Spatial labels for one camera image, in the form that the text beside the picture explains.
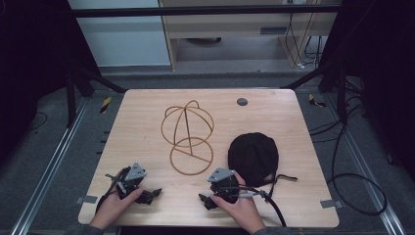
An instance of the hand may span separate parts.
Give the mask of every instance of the hand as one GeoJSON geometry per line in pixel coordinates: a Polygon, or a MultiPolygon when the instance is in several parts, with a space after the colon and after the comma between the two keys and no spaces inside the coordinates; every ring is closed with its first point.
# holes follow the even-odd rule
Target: hand
{"type": "Polygon", "coordinates": [[[121,200],[116,192],[116,186],[113,188],[113,191],[115,192],[108,196],[97,213],[95,213],[94,218],[89,223],[90,226],[105,230],[143,193],[143,189],[139,188],[121,200]]]}
{"type": "MultiPolygon", "coordinates": [[[[238,172],[235,173],[235,177],[240,185],[245,185],[245,180],[238,172]]],[[[256,231],[265,228],[265,224],[259,215],[253,198],[239,198],[235,204],[230,204],[220,197],[213,195],[210,197],[218,207],[228,212],[250,234],[254,234],[256,231]]]]}

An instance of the round hole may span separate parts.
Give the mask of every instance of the round hole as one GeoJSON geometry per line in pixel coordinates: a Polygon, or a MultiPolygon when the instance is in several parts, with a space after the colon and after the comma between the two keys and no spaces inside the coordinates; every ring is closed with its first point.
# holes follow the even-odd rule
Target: round hole
{"type": "Polygon", "coordinates": [[[246,105],[248,104],[248,100],[247,100],[247,99],[245,99],[245,98],[239,98],[239,99],[236,101],[236,103],[237,103],[239,106],[246,106],[246,105]]]}

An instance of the metal bracket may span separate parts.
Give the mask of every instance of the metal bracket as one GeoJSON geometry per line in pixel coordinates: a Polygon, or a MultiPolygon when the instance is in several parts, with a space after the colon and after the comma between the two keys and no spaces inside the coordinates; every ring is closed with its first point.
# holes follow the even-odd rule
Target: metal bracket
{"type": "Polygon", "coordinates": [[[95,204],[97,202],[97,199],[98,197],[86,195],[85,197],[77,197],[75,200],[75,203],[76,204],[83,204],[83,203],[95,204]]]}
{"type": "Polygon", "coordinates": [[[341,201],[333,201],[333,200],[326,200],[326,201],[320,201],[321,207],[326,209],[326,208],[335,208],[335,209],[340,209],[340,208],[344,208],[345,205],[341,202],[341,201]]]}
{"type": "Polygon", "coordinates": [[[207,179],[207,182],[218,182],[222,179],[225,179],[229,176],[232,176],[235,174],[235,170],[227,169],[219,167],[217,168],[214,173],[207,179]]]}
{"type": "Polygon", "coordinates": [[[127,176],[125,176],[125,180],[133,180],[133,179],[138,179],[138,178],[143,178],[144,176],[146,176],[147,172],[146,170],[144,170],[143,168],[141,168],[140,165],[138,165],[137,163],[135,163],[131,170],[128,171],[127,176]]]}

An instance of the aluminum rail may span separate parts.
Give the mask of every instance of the aluminum rail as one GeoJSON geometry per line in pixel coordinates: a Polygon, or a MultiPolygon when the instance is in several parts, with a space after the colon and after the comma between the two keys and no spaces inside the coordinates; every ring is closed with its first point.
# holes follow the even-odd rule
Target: aluminum rail
{"type": "Polygon", "coordinates": [[[88,105],[88,99],[82,98],[80,100],[79,108],[78,108],[78,116],[74,121],[73,125],[68,127],[64,133],[64,136],[61,139],[52,159],[50,160],[48,166],[46,167],[42,178],[40,179],[39,183],[37,184],[36,189],[34,190],[33,194],[31,195],[30,200],[28,201],[26,207],[24,208],[21,216],[19,217],[18,221],[15,223],[15,226],[12,229],[12,235],[24,235],[27,233],[31,223],[33,222],[34,217],[39,210],[43,199],[46,196],[46,193],[55,178],[55,175],[59,169],[59,166],[64,158],[69,144],[79,127],[80,121],[83,118],[85,113],[86,107],[88,105]]]}

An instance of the person's left hand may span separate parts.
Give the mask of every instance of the person's left hand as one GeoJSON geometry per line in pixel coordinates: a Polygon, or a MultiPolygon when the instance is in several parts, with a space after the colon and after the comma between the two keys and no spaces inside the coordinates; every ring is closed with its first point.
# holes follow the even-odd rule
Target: person's left hand
{"type": "Polygon", "coordinates": [[[108,196],[95,213],[94,218],[89,223],[90,226],[105,230],[143,193],[143,189],[139,188],[121,200],[116,192],[116,186],[113,188],[113,191],[115,192],[108,196]]]}

